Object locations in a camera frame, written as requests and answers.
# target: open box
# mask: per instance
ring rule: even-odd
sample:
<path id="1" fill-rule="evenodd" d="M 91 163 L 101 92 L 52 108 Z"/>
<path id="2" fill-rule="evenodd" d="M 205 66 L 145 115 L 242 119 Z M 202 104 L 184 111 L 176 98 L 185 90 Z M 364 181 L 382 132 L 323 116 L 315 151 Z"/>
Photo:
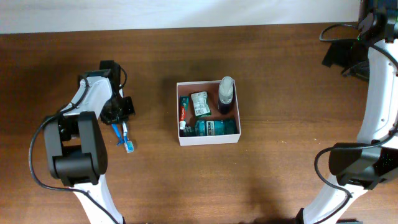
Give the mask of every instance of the open box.
<path id="1" fill-rule="evenodd" d="M 238 108 L 238 97 L 236 94 L 236 86 L 234 80 L 234 98 L 232 102 L 232 110 L 228 114 L 221 114 L 218 109 L 218 87 L 221 80 L 219 81 L 205 81 L 205 82 L 184 82 L 177 83 L 177 134 L 178 140 L 181 146 L 194 146 L 194 145 L 205 145 L 205 144 L 225 144 L 225 143 L 237 143 L 241 137 L 241 120 L 239 117 Z M 193 103 L 191 99 L 192 93 L 197 93 L 200 91 L 207 91 L 208 94 L 208 104 L 211 110 L 211 115 L 200 118 L 204 120 L 225 120 L 225 119 L 235 119 L 236 122 L 236 134 L 227 134 L 222 136 L 195 136 L 195 137 L 183 137 L 180 134 L 179 129 L 179 117 L 180 117 L 180 96 L 189 96 L 189 106 L 186 114 L 185 120 L 187 121 L 187 126 L 195 128 L 195 123 L 197 121 L 195 117 L 195 112 L 193 111 Z"/>

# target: bottle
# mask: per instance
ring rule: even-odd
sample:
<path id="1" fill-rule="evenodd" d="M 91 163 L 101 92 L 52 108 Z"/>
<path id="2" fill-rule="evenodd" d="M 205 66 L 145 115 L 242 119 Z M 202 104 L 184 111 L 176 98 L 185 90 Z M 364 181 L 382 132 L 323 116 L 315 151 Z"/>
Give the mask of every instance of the bottle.
<path id="1" fill-rule="evenodd" d="M 236 134 L 236 122 L 234 119 L 224 121 L 198 120 L 195 125 L 195 132 L 197 136 Z"/>
<path id="2" fill-rule="evenodd" d="M 221 114 L 227 114 L 232 108 L 232 99 L 234 96 L 233 79 L 224 77 L 218 87 L 218 111 Z"/>

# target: bottle cap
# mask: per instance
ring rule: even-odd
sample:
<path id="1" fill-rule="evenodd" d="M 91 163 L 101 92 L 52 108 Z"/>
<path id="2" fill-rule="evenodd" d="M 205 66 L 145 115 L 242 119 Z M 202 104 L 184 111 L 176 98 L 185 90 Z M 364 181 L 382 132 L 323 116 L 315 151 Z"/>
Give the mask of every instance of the bottle cap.
<path id="1" fill-rule="evenodd" d="M 187 125 L 186 121 L 180 121 L 180 130 L 184 130 L 185 129 L 185 125 Z"/>
<path id="2" fill-rule="evenodd" d="M 232 102 L 234 93 L 233 79 L 231 77 L 224 77 L 218 88 L 218 97 L 220 101 L 224 104 L 229 104 Z"/>

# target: wooden table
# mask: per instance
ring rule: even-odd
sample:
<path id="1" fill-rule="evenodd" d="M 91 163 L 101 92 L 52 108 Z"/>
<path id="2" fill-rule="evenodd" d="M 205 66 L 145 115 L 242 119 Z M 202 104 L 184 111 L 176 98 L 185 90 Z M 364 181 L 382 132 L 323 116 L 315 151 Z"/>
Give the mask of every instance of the wooden table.
<path id="1" fill-rule="evenodd" d="M 315 154 L 353 142 L 362 124 L 368 84 L 342 78 L 321 61 L 327 24 L 115 30 L 0 35 L 0 223 L 88 223 L 73 194 L 41 189 L 30 177 L 30 139 L 46 114 L 69 102 L 77 75 L 114 59 L 128 72 L 125 94 L 136 151 L 108 149 L 108 186 L 127 223 L 270 223 L 296 216 L 323 182 Z M 354 35 L 340 30 L 336 35 Z M 177 82 L 236 80 L 242 136 L 237 144 L 180 147 Z M 50 177 L 42 135 L 37 175 Z M 327 175 L 327 156 L 321 158 Z M 343 218 L 398 222 L 398 188 L 379 185 Z"/>

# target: black cable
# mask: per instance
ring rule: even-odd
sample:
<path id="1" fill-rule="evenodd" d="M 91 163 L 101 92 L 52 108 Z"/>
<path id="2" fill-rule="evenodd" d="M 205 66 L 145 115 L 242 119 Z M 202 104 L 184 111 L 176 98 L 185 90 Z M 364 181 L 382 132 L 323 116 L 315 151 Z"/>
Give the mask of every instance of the black cable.
<path id="1" fill-rule="evenodd" d="M 123 71 L 124 73 L 124 83 L 120 86 L 120 90 L 125 86 L 126 82 L 127 82 L 127 72 L 120 66 L 120 69 Z"/>
<path id="2" fill-rule="evenodd" d="M 36 182 L 36 184 L 38 184 L 39 186 L 45 188 L 45 189 L 49 189 L 49 190 L 58 190 L 58 191 L 64 191 L 64 192 L 78 192 L 83 194 L 84 196 L 86 196 L 89 200 L 91 200 L 91 202 L 93 202 L 99 209 L 101 209 L 105 214 L 107 214 L 107 216 L 112 219 L 113 222 L 115 222 L 115 224 L 118 224 L 118 221 L 116 221 L 116 219 L 105 209 L 103 208 L 98 202 L 96 202 L 90 195 L 88 192 L 85 192 L 84 190 L 78 190 L 78 189 L 70 189 L 70 188 L 65 188 L 65 187 L 52 187 L 52 186 L 48 186 L 46 184 L 44 184 L 43 182 L 41 182 L 34 171 L 33 168 L 33 163 L 32 163 L 32 153 L 33 153 L 33 147 L 35 144 L 35 141 L 37 139 L 37 136 L 40 134 L 41 130 L 44 129 L 44 127 L 46 125 L 48 125 L 50 122 L 54 121 L 55 119 L 57 119 L 59 116 L 74 110 L 85 98 L 85 96 L 87 95 L 88 89 L 89 89 L 89 84 L 86 78 L 84 78 L 84 81 L 86 83 L 85 86 L 85 90 L 82 94 L 82 96 L 80 97 L 80 99 L 74 104 L 71 102 L 72 106 L 68 109 L 65 109 L 63 111 L 58 111 L 57 113 L 55 113 L 54 115 L 51 115 L 49 117 L 47 117 L 39 126 L 39 128 L 37 128 L 36 132 L 34 133 L 32 140 L 30 142 L 30 146 L 29 146 L 29 169 L 30 169 L 30 174 L 32 175 L 33 180 Z"/>
<path id="3" fill-rule="evenodd" d="M 358 42 L 358 43 L 363 44 L 363 45 L 365 45 L 365 46 L 367 46 L 367 47 L 371 47 L 371 48 L 373 48 L 374 50 L 377 50 L 378 52 L 380 52 L 381 54 L 383 54 L 384 56 L 386 56 L 386 57 L 396 66 L 396 68 L 398 68 L 398 61 L 397 61 L 389 52 L 387 52 L 386 50 L 384 50 L 384 49 L 382 49 L 382 48 L 380 48 L 380 47 L 378 47 L 378 46 L 376 46 L 376 45 L 374 45 L 374 44 L 368 44 L 368 43 L 365 43 L 365 42 L 363 42 L 363 41 L 361 41 L 361 40 L 359 40 L 359 39 L 324 39 L 324 38 L 323 38 L 324 34 L 325 34 L 328 30 L 330 30 L 330 29 L 332 29 L 332 28 L 335 28 L 335 27 L 351 27 L 351 28 L 354 28 L 354 29 L 358 29 L 356 26 L 351 25 L 351 24 L 334 24 L 334 25 L 332 25 L 332 26 L 330 26 L 330 27 L 327 27 L 326 29 L 324 29 L 324 30 L 321 32 L 321 34 L 320 34 L 320 36 L 319 36 L 319 40 L 322 41 L 322 42 L 330 42 L 330 43 L 338 43 L 338 42 Z M 361 149 L 362 149 L 362 150 L 363 150 L 363 149 L 370 149 L 370 148 L 378 147 L 378 146 L 381 146 L 381 145 L 387 143 L 388 141 L 390 141 L 390 140 L 394 137 L 394 135 L 395 135 L 396 133 L 398 133 L 398 125 L 396 125 L 396 126 L 394 127 L 394 129 L 389 133 L 389 136 L 388 136 L 387 138 L 385 138 L 385 140 L 382 140 L 382 141 L 380 141 L 380 142 L 377 142 L 377 143 L 374 143 L 374 144 L 369 144 L 369 145 L 367 145 L 367 146 L 355 146 L 355 147 L 335 147 L 335 146 L 333 146 L 333 147 L 329 147 L 329 148 L 327 148 L 327 149 L 324 149 L 324 150 L 320 151 L 320 152 L 317 154 L 317 156 L 315 156 L 314 167 L 315 167 L 315 172 L 317 173 L 317 175 L 319 176 L 319 178 L 320 178 L 325 184 L 327 184 L 328 186 L 333 187 L 334 189 L 337 189 L 337 190 L 342 190 L 343 192 L 345 192 L 345 193 L 346 193 L 346 198 L 345 198 L 344 202 L 343 202 L 338 208 L 336 208 L 335 211 L 333 211 L 333 212 L 332 212 L 331 214 L 329 214 L 327 217 L 325 217 L 324 219 L 322 219 L 322 220 L 320 220 L 320 221 L 317 221 L 317 222 L 314 223 L 314 224 L 322 223 L 322 222 L 328 220 L 329 218 L 331 218 L 333 215 L 336 215 L 336 213 L 338 213 L 341 209 L 343 209 L 343 208 L 347 205 L 347 203 L 349 202 L 350 198 L 352 197 L 352 194 L 351 194 L 351 192 L 350 192 L 349 190 L 344 189 L 344 188 L 342 188 L 342 187 L 340 187 L 340 186 L 337 186 L 337 185 L 335 185 L 335 184 L 330 183 L 329 181 L 327 181 L 327 180 L 321 175 L 321 173 L 320 173 L 320 171 L 319 171 L 319 168 L 318 168 L 318 161 L 319 161 L 319 158 L 320 158 L 324 153 L 330 152 L 330 151 L 332 151 L 333 149 L 357 149 L 357 150 L 361 150 Z"/>

